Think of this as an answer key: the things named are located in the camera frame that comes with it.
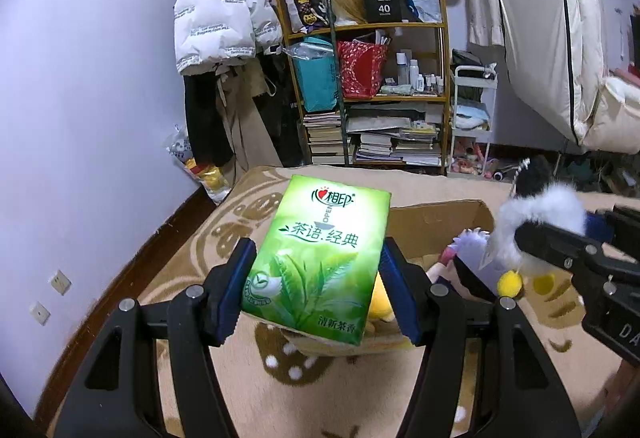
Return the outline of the person's right hand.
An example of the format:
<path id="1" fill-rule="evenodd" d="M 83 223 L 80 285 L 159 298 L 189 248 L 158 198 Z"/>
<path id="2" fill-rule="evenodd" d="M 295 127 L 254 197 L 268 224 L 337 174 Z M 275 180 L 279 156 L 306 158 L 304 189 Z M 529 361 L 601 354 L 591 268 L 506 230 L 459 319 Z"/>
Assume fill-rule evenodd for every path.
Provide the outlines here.
<path id="1" fill-rule="evenodd" d="M 605 394 L 604 417 L 591 436 L 639 436 L 639 377 L 638 366 L 632 366 L 626 361 L 620 362 L 620 367 Z"/>

